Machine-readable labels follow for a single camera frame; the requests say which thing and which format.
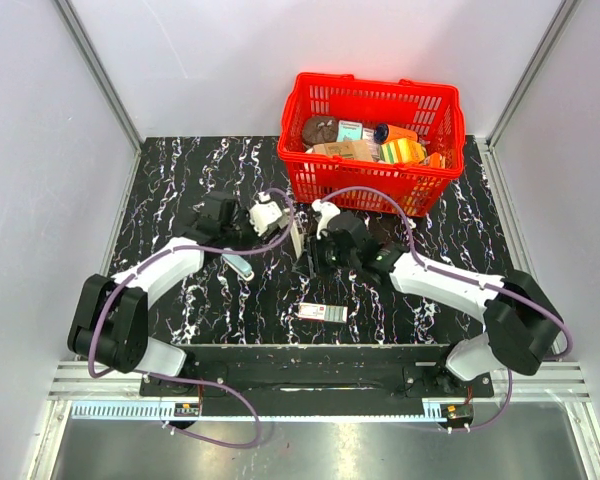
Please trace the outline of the small light blue stapler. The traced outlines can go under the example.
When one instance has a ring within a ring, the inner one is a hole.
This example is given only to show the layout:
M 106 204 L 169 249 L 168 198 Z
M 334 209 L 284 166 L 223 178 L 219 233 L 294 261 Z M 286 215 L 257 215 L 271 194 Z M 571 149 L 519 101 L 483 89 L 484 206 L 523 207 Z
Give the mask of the small light blue stapler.
M 221 255 L 223 262 L 228 265 L 236 275 L 242 280 L 249 282 L 255 274 L 251 264 L 245 260 L 242 256 L 236 255 L 231 251 L 225 252 Z

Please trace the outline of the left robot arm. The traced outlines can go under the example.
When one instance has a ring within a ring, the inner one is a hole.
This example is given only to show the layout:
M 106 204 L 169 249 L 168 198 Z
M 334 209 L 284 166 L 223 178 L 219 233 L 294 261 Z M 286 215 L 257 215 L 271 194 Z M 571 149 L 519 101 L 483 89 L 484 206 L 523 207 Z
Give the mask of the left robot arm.
M 234 259 L 248 277 L 246 257 L 276 248 L 290 235 L 294 209 L 280 189 L 260 192 L 243 207 L 237 197 L 209 193 L 199 208 L 185 214 L 172 237 L 137 265 L 112 276 L 94 274 L 84 283 L 69 331 L 69 350 L 87 361 L 93 378 L 111 372 L 162 376 L 175 395 L 191 392 L 195 369 L 186 353 L 152 338 L 148 316 L 154 304 L 186 278 L 219 258 Z

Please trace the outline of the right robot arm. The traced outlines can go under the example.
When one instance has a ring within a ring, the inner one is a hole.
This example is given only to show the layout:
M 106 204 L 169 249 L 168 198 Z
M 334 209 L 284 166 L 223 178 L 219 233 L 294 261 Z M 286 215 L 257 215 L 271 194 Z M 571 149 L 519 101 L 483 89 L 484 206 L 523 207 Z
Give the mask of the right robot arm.
M 436 387 L 456 396 L 478 376 L 509 369 L 533 376 L 549 356 L 561 319 L 527 273 L 480 274 L 415 257 L 406 245 L 378 242 L 365 223 L 330 202 L 313 205 L 317 226 L 296 269 L 310 277 L 352 271 L 378 287 L 417 295 L 460 311 L 483 331 L 450 347 L 434 375 Z

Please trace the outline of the staples box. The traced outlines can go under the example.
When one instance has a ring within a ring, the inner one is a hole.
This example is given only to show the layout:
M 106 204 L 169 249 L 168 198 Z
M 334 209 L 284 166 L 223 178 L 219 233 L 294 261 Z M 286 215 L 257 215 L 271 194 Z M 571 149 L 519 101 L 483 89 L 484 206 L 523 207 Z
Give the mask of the staples box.
M 303 320 L 345 324 L 348 319 L 348 309 L 345 306 L 300 303 L 297 315 Z

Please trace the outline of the cardboard box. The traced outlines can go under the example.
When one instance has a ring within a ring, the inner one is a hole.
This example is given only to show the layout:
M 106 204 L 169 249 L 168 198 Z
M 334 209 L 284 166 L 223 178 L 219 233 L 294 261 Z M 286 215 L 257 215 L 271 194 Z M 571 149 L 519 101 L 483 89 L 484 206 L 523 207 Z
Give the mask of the cardboard box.
M 310 147 L 306 153 L 367 162 L 377 162 L 379 160 L 378 155 L 372 152 L 365 140 L 316 144 Z

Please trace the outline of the yellow green striped box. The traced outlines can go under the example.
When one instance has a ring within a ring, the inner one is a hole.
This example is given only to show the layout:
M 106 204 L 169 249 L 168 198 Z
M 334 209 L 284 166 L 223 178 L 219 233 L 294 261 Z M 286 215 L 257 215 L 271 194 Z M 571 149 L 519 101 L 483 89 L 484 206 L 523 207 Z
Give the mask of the yellow green striped box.
M 380 160 L 388 164 L 419 164 L 427 157 L 426 150 L 417 141 L 399 138 L 379 147 Z

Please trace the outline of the red plastic basket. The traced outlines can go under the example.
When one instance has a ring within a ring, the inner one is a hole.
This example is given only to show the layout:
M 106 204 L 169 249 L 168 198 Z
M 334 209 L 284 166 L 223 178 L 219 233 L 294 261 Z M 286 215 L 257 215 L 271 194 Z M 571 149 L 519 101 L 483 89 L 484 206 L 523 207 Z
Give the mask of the red plastic basket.
M 406 127 L 426 143 L 441 168 L 390 165 L 309 152 L 302 141 L 306 122 L 317 115 Z M 372 81 L 351 74 L 297 75 L 281 118 L 277 154 L 285 163 L 295 198 L 310 203 L 332 194 L 333 203 L 380 213 L 392 212 L 387 194 L 410 217 L 425 216 L 450 182 L 464 171 L 465 121 L 456 87 L 440 83 Z

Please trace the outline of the teal label box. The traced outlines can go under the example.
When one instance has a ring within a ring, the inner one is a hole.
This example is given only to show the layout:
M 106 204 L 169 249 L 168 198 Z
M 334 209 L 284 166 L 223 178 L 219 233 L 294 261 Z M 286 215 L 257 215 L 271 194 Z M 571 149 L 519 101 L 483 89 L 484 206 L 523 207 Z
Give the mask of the teal label box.
M 359 122 L 340 120 L 338 122 L 337 142 L 358 141 L 363 136 L 363 125 Z

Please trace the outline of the brown round sponge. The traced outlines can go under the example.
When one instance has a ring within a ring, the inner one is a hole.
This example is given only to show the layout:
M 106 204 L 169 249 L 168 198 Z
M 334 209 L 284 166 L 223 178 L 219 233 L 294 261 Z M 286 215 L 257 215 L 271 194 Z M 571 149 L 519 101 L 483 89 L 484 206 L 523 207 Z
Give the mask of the brown round sponge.
M 306 148 L 317 144 L 333 143 L 338 137 L 338 120 L 333 116 L 312 116 L 303 126 L 302 143 Z

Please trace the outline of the orange bottle blue cap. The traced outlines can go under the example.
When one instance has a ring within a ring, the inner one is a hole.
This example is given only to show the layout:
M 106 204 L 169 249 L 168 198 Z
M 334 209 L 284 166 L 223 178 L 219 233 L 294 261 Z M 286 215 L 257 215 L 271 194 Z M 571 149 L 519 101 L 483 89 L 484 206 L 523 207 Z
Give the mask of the orange bottle blue cap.
M 385 144 L 398 139 L 419 141 L 418 134 L 415 131 L 387 123 L 379 123 L 376 126 L 373 132 L 373 139 L 377 144 Z

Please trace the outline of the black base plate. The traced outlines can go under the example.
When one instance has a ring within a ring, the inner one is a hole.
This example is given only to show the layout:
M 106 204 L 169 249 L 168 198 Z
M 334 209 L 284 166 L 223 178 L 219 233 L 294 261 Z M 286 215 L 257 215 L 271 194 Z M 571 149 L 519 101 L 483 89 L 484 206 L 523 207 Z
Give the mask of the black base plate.
M 442 345 L 194 345 L 185 378 L 239 391 L 275 421 L 424 414 L 424 400 L 491 399 L 489 373 L 470 383 L 442 371 Z

